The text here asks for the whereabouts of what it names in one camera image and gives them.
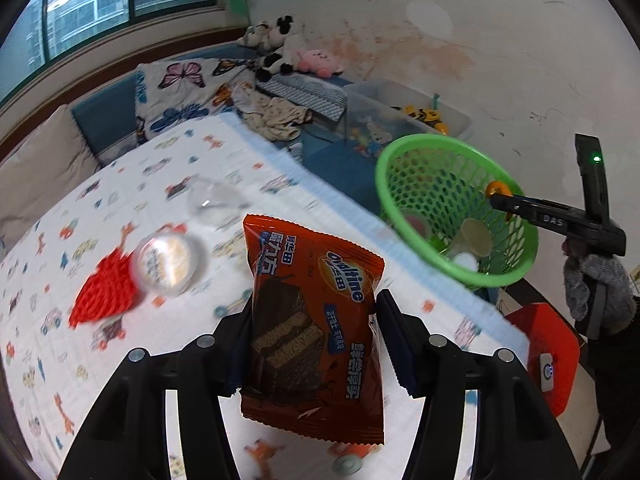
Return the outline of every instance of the red plastic stool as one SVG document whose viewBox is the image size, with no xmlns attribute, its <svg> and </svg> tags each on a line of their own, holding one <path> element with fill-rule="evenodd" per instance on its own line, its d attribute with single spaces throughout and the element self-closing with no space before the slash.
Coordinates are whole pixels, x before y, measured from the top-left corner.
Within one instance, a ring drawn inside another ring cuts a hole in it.
<svg viewBox="0 0 640 480">
<path fill-rule="evenodd" d="M 540 354 L 554 359 L 554 387 L 542 396 L 555 416 L 564 412 L 580 359 L 578 337 L 548 303 L 532 303 L 506 316 L 530 342 L 527 370 L 540 387 Z"/>
</svg>

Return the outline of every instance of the black clamp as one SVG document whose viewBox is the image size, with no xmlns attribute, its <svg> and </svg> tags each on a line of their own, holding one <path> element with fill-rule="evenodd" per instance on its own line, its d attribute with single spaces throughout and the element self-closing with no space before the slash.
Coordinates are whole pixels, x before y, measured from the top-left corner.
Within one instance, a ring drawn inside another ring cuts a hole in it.
<svg viewBox="0 0 640 480">
<path fill-rule="evenodd" d="M 59 480 L 170 480 L 164 398 L 178 391 L 180 439 L 190 480 L 239 480 L 218 396 L 241 386 L 251 298 L 179 352 L 130 351 L 85 419 Z M 471 480 L 578 480 L 574 456 L 542 395 L 516 356 L 462 351 L 402 314 L 391 293 L 376 300 L 378 325 L 399 383 L 424 409 L 403 480 L 453 479 L 465 393 L 479 397 Z"/>
<path fill-rule="evenodd" d="M 611 258 L 624 256 L 626 233 L 609 218 L 609 191 L 600 140 L 575 134 L 584 210 L 549 200 L 526 196 L 493 194 L 491 206 L 499 211 L 518 215 L 537 227 L 583 242 L 590 253 Z M 589 288 L 587 316 L 575 323 L 575 329 L 588 339 L 600 337 L 600 326 L 607 304 L 607 285 L 589 276 L 584 277 Z"/>
</svg>

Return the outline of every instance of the beige cushion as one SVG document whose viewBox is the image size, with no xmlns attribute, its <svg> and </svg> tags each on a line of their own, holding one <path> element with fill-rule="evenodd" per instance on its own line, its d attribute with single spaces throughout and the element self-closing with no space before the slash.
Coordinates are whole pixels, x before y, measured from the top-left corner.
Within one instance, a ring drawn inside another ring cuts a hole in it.
<svg viewBox="0 0 640 480">
<path fill-rule="evenodd" d="M 7 250 L 97 170 L 71 111 L 61 106 L 0 166 L 0 237 Z"/>
</svg>

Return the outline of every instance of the gray glove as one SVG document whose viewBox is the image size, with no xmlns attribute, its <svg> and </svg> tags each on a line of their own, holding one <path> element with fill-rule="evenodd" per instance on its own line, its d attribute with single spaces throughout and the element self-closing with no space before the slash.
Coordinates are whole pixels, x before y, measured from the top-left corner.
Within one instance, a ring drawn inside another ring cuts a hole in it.
<svg viewBox="0 0 640 480">
<path fill-rule="evenodd" d="M 583 248 L 573 244 L 565 243 L 563 248 L 568 254 L 564 263 L 564 291 L 571 316 L 581 321 L 587 315 L 589 288 L 583 280 L 586 274 L 608 286 L 603 329 L 609 334 L 622 332 L 636 316 L 636 301 L 631 279 L 620 260 L 615 256 L 605 258 L 599 254 L 586 254 Z"/>
</svg>

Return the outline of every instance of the orange clip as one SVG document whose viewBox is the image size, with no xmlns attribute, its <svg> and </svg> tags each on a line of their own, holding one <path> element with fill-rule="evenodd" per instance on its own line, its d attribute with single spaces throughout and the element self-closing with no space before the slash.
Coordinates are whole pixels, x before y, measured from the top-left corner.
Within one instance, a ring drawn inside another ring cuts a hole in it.
<svg viewBox="0 0 640 480">
<path fill-rule="evenodd" d="M 484 190 L 484 196 L 486 198 L 489 198 L 491 195 L 494 195 L 496 193 L 500 193 L 501 195 L 504 196 L 513 196 L 513 193 L 511 192 L 511 188 L 509 188 L 509 186 L 507 186 L 504 182 L 501 182 L 500 180 L 494 180 L 492 182 L 490 182 L 486 189 Z M 507 215 L 505 216 L 505 221 L 509 222 L 511 221 L 511 218 L 513 218 L 513 213 L 507 213 Z"/>
</svg>

